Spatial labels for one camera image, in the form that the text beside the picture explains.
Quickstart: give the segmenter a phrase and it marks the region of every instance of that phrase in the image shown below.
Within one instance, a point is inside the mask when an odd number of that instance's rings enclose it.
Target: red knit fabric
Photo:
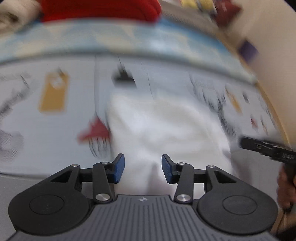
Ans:
[[[43,22],[66,18],[127,18],[154,22],[157,0],[42,0]]]

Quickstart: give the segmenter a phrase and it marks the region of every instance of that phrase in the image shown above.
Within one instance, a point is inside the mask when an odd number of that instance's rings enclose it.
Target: yellow object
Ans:
[[[230,93],[226,88],[225,88],[225,90],[226,90],[226,94],[227,94],[232,106],[234,107],[235,111],[238,113],[242,113],[241,107],[239,106],[239,103],[236,100],[235,96],[232,93]]]
[[[200,5],[202,6],[203,10],[211,12],[214,10],[215,6],[213,0],[199,0]]]
[[[183,7],[198,8],[195,0],[180,0]]]
[[[45,87],[39,105],[40,112],[61,112],[65,108],[66,92],[69,75],[60,69],[48,73],[45,77]]]

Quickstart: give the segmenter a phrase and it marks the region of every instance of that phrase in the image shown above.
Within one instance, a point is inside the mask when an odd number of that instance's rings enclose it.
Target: white cloth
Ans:
[[[232,173],[227,137],[218,119],[181,99],[155,100],[114,95],[108,122],[114,156],[123,153],[125,169],[115,193],[131,195],[170,194],[176,184],[166,182],[161,157],[168,154],[177,162],[196,169],[215,165]],[[194,198],[204,194],[203,185],[194,185]]]
[[[4,0],[0,4],[0,33],[15,32],[34,21],[41,11],[35,0]]]

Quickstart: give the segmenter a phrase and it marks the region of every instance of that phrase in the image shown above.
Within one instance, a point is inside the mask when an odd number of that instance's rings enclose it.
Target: dark red object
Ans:
[[[214,16],[219,27],[227,26],[230,21],[240,12],[241,8],[229,0],[216,1],[217,15]]]
[[[42,0],[43,22],[66,18],[127,18],[154,22],[157,0]]]

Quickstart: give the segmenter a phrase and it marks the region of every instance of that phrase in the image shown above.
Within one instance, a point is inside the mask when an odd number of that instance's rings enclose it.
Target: black circular housing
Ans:
[[[201,197],[197,211],[213,228],[235,235],[264,232],[277,217],[273,199],[244,182],[216,184]]]
[[[40,182],[15,196],[8,214],[17,230],[44,236],[72,229],[89,209],[88,199],[68,183]]]

